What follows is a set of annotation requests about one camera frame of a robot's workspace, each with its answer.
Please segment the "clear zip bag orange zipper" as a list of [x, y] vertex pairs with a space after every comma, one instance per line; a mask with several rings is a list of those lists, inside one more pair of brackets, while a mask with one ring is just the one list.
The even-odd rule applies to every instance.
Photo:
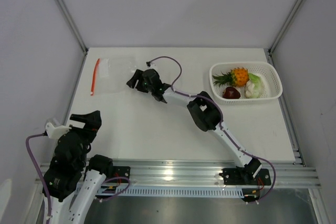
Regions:
[[94, 66], [91, 96], [119, 93], [126, 82], [135, 74], [137, 63], [135, 56], [99, 58]]

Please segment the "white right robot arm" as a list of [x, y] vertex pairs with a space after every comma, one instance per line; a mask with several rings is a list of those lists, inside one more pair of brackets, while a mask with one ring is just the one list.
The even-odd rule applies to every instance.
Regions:
[[259, 159], [246, 152], [232, 133], [225, 127], [223, 113], [207, 92], [191, 95], [175, 90], [170, 84], [161, 81], [154, 69], [137, 69], [127, 86], [143, 93], [150, 93], [158, 102], [175, 104], [189, 111], [195, 125], [203, 132], [211, 133], [231, 151], [237, 173], [244, 185], [258, 179], [262, 164]]

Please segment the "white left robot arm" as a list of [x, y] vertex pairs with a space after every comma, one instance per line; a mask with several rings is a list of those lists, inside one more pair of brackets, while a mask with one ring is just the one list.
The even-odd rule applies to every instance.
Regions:
[[102, 126], [100, 111], [72, 114], [83, 127], [57, 125], [49, 120], [46, 135], [57, 141], [49, 168], [44, 173], [45, 223], [83, 223], [103, 182], [114, 176], [113, 160], [87, 155]]

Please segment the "dark red toy apple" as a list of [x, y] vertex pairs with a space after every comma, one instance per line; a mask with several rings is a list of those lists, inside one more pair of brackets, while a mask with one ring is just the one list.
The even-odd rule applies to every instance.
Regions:
[[227, 87], [223, 91], [222, 97], [224, 99], [239, 99], [241, 97], [240, 92], [234, 87]]

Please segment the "toy pineapple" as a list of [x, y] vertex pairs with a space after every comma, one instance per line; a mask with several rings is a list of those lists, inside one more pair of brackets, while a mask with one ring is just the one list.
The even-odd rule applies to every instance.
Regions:
[[248, 70], [245, 68], [234, 68], [227, 73], [221, 73], [220, 75], [213, 75], [214, 85], [217, 86], [231, 86], [231, 87], [243, 87], [249, 81]]

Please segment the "green toy cabbage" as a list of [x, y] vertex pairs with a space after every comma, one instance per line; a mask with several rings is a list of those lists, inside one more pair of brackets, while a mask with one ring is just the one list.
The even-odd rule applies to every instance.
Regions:
[[264, 84], [262, 82], [261, 77], [253, 73], [249, 73], [248, 75], [249, 75], [249, 80], [252, 81], [256, 85], [255, 87], [255, 91], [257, 93], [256, 98], [260, 98], [264, 91]]

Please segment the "white plastic basket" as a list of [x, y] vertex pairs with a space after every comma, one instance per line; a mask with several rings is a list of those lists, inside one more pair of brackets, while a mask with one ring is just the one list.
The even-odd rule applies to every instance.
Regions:
[[266, 62], [217, 63], [210, 68], [209, 81], [215, 100], [223, 105], [266, 103], [283, 92], [278, 73]]

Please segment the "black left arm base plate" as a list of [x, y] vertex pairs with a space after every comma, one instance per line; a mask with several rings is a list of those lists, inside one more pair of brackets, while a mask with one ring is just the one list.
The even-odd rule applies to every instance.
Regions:
[[117, 184], [128, 183], [126, 180], [130, 178], [131, 167], [130, 166], [115, 166], [112, 173], [112, 182]]

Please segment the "aluminium frame rail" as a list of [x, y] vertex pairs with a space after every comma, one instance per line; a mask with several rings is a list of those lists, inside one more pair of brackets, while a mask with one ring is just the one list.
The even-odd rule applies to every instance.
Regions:
[[[114, 159], [114, 166], [129, 166], [135, 186], [215, 187], [223, 186], [219, 176], [232, 162], [146, 161]], [[275, 163], [275, 188], [321, 188], [315, 168], [301, 164]]]

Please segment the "left back frame post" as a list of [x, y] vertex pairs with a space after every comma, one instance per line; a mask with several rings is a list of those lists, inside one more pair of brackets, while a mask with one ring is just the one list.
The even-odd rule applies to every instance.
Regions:
[[88, 48], [79, 32], [79, 29], [65, 3], [64, 0], [54, 0], [60, 13], [63, 16], [64, 21], [66, 22], [66, 24], [69, 27], [70, 32], [73, 34], [79, 48], [81, 49], [81, 51], [83, 52], [84, 55], [87, 54]]

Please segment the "frame post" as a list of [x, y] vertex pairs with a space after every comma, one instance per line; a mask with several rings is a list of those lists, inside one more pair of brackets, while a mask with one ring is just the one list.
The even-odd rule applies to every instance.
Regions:
[[272, 56], [276, 50], [276, 48], [279, 46], [280, 42], [284, 38], [286, 32], [289, 30], [291, 24], [295, 20], [296, 16], [298, 15], [300, 9], [304, 5], [306, 0], [295, 0], [293, 3], [292, 8], [290, 9], [288, 15], [286, 16], [284, 22], [282, 23], [279, 31], [277, 32], [274, 40], [271, 43], [270, 48], [268, 49], [268, 54]]
[[66, 24], [69, 27], [70, 32], [73, 34], [79, 48], [81, 49], [81, 51], [83, 52], [84, 55], [87, 54], [88, 48], [79, 32], [79, 29], [65, 3], [64, 0], [54, 0], [60, 13], [63, 16], [64, 21], [66, 22]]

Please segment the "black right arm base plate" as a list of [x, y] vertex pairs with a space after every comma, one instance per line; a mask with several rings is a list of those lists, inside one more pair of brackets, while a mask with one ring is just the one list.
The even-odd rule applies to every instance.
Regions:
[[223, 168], [219, 176], [225, 185], [270, 186], [272, 184], [269, 170], [265, 168], [262, 168], [255, 177], [240, 167]]

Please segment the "right back frame post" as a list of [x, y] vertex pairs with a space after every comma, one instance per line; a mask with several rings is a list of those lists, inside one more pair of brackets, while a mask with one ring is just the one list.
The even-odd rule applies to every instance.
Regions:
[[304, 5], [306, 0], [295, 0], [293, 3], [292, 8], [290, 9], [288, 15], [286, 16], [284, 22], [282, 23], [279, 31], [277, 32], [274, 40], [271, 43], [270, 48], [268, 49], [268, 54], [272, 56], [276, 50], [276, 48], [279, 46], [280, 42], [284, 38], [286, 32], [289, 30], [291, 24], [295, 20], [296, 16], [298, 15], [300, 9]]

